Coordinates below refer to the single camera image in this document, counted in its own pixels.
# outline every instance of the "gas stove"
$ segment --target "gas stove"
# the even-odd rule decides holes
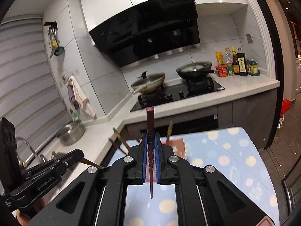
[[[186,81],[169,87],[161,86],[154,92],[138,96],[138,101],[131,112],[224,89],[211,77],[205,77],[199,82]]]

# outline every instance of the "black wok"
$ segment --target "black wok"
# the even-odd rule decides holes
[[[208,75],[208,73],[216,73],[216,70],[211,70],[212,63],[209,61],[199,61],[186,64],[176,69],[177,74],[189,81],[200,81]]]

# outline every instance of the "purple towel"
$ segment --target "purple towel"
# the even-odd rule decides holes
[[[70,103],[72,105],[74,105],[76,110],[79,110],[79,104],[78,104],[78,102],[76,102],[75,97],[74,97],[73,87],[69,86],[69,84],[67,84],[67,89],[68,89]]]

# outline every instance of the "black range hood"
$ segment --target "black range hood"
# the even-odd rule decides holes
[[[149,0],[116,14],[89,33],[97,48],[120,67],[200,43],[194,0]]]

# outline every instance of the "table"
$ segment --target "table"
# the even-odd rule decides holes
[[[241,127],[173,136],[182,137],[190,164],[213,165],[237,186],[276,226],[279,226],[277,198],[268,171],[252,141]],[[130,146],[137,141],[127,142]],[[124,155],[117,150],[109,165]],[[125,204],[125,226],[177,226],[174,185],[154,183],[150,199],[149,184],[129,185]]]

